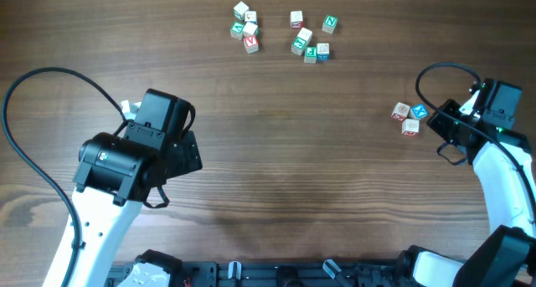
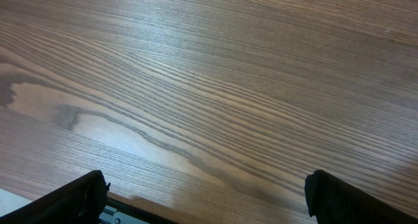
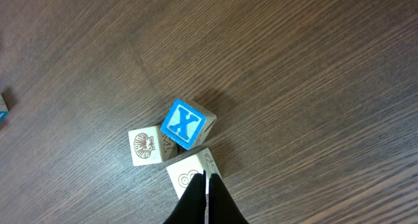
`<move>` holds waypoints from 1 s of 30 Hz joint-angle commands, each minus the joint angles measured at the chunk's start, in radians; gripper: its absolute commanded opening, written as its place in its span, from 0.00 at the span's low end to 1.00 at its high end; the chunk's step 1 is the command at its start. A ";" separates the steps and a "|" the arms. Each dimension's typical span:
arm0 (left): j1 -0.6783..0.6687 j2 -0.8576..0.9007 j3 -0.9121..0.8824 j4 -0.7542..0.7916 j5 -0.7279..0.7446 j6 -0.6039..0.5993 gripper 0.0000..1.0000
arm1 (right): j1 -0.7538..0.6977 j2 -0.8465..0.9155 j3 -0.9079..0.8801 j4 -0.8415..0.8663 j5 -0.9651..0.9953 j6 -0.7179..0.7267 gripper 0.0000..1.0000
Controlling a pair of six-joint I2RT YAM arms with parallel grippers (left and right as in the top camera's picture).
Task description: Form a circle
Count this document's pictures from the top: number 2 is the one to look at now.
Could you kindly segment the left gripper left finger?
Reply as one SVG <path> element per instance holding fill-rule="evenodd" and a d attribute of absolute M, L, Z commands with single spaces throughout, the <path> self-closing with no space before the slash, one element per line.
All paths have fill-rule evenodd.
<path fill-rule="evenodd" d="M 1 217 L 1 224 L 98 223 L 110 185 L 93 170 Z"/>

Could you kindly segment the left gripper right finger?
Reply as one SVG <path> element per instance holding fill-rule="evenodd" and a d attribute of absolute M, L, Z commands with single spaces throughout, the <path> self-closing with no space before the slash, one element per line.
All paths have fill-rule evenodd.
<path fill-rule="evenodd" d="M 318 224 L 417 224 L 416 217 L 324 170 L 306 177 L 304 192 L 309 216 Z"/>

